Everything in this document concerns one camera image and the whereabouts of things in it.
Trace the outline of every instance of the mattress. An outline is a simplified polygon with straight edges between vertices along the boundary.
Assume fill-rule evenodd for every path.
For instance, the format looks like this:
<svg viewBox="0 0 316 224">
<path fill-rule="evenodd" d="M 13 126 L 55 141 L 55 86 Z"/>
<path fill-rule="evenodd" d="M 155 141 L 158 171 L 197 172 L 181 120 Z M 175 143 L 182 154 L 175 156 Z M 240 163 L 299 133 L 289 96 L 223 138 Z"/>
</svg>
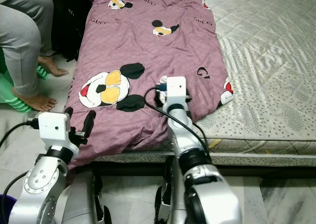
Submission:
<svg viewBox="0 0 316 224">
<path fill-rule="evenodd" d="M 316 166 L 316 0 L 205 0 L 234 100 L 200 119 L 215 164 Z M 163 162 L 170 142 L 97 161 Z"/>
</svg>

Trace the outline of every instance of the person's leg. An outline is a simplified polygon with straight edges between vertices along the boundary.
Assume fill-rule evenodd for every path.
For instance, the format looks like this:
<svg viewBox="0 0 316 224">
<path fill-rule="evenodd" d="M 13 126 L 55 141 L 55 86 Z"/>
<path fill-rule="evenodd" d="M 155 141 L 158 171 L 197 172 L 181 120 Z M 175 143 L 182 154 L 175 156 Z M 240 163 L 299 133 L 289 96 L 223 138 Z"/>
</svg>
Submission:
<svg viewBox="0 0 316 224">
<path fill-rule="evenodd" d="M 38 95 L 38 27 L 26 14 L 4 5 L 0 5 L 0 15 L 0 46 L 14 82 L 13 93 L 36 110 L 50 110 L 57 101 Z"/>
<path fill-rule="evenodd" d="M 54 5 L 52 0 L 0 0 L 0 4 L 8 6 L 27 14 L 39 28 L 41 46 L 39 52 L 39 63 L 44 69 L 55 76 L 68 73 L 67 70 L 57 68 L 51 55 L 51 27 L 53 20 Z"/>
</svg>

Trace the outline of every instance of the purple blanket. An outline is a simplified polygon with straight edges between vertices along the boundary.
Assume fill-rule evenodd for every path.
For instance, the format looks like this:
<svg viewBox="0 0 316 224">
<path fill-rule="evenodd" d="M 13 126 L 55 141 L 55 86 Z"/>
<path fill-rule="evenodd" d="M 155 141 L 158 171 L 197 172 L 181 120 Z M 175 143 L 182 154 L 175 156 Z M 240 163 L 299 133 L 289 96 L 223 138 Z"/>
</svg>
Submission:
<svg viewBox="0 0 316 224">
<path fill-rule="evenodd" d="M 194 121 L 233 98 L 204 0 L 94 0 L 66 107 L 77 129 L 90 110 L 97 115 L 70 168 L 166 139 L 166 118 L 143 101 L 162 76 L 186 77 Z"/>
</svg>

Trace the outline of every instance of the bare foot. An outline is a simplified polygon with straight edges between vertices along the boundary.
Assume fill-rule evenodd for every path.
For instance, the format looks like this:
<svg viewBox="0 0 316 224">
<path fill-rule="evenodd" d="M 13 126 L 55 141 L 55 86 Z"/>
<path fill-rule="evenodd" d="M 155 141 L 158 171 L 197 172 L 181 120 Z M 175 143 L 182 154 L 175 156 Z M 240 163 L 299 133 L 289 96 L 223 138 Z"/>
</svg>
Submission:
<svg viewBox="0 0 316 224">
<path fill-rule="evenodd" d="M 16 97 L 24 101 L 27 105 L 41 112 L 51 110 L 52 108 L 55 107 L 55 104 L 58 103 L 57 100 L 52 99 L 52 98 L 47 98 L 40 94 L 34 95 L 32 97 L 22 96 L 15 91 L 14 87 L 12 88 L 12 92 Z"/>
<path fill-rule="evenodd" d="M 45 71 L 53 74 L 56 77 L 60 77 L 69 73 L 65 69 L 58 68 L 56 62 L 54 62 L 53 57 L 40 56 L 38 62 L 45 69 Z"/>
</svg>

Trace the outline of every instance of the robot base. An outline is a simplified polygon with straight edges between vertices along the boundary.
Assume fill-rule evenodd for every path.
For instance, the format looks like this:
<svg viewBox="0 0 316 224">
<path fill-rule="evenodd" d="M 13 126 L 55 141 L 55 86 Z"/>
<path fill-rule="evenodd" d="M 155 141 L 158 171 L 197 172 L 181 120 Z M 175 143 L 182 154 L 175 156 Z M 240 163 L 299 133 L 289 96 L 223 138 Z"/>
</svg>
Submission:
<svg viewBox="0 0 316 224">
<path fill-rule="evenodd" d="M 102 205 L 102 180 L 92 172 L 76 175 L 70 186 L 62 224 L 112 224 L 111 214 Z"/>
<path fill-rule="evenodd" d="M 186 224 L 184 185 L 182 174 L 174 157 L 167 158 L 164 181 L 156 193 L 155 224 Z"/>
</svg>

